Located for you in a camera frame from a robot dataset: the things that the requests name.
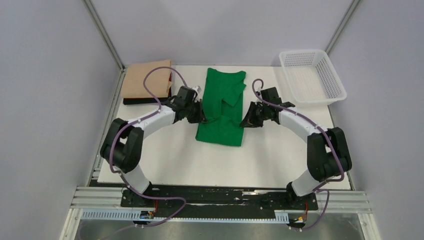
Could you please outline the green t shirt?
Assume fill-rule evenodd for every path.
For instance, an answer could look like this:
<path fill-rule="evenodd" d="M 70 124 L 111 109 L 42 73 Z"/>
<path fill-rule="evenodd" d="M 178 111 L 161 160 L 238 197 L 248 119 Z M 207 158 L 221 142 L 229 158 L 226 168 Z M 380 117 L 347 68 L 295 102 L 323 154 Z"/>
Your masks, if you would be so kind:
<path fill-rule="evenodd" d="M 208 68 L 202 106 L 207 122 L 200 123 L 195 139 L 230 147 L 242 145 L 243 100 L 247 73 L 221 72 Z"/>

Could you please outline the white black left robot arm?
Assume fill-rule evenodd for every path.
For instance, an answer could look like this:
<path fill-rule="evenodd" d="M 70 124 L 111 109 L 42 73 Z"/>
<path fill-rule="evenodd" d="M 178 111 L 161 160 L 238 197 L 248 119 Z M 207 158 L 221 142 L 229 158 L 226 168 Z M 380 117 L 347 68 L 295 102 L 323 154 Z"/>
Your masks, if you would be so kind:
<path fill-rule="evenodd" d="M 132 120 L 116 118 L 111 122 L 100 156 L 108 162 L 113 173 L 123 178 L 140 206 L 149 206 L 153 201 L 153 193 L 148 189 L 151 182 L 139 165 L 144 140 L 183 119 L 190 124 L 207 122 L 200 92 L 199 86 L 182 86 L 177 95 L 161 103 L 157 110 Z"/>

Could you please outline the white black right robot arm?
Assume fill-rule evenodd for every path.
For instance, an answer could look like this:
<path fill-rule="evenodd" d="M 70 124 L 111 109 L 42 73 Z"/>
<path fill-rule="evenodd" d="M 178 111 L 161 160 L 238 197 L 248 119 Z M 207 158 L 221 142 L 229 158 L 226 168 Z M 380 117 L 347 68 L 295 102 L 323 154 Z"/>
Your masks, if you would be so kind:
<path fill-rule="evenodd" d="M 270 120 L 286 127 L 306 143 L 307 169 L 290 182 L 285 195 L 286 204 L 298 209 L 306 201 L 306 195 L 328 182 L 341 182 L 352 169 L 352 159 L 344 131 L 339 127 L 326 128 L 300 113 L 291 102 L 283 102 L 276 88 L 255 92 L 241 128 L 260 128 Z"/>

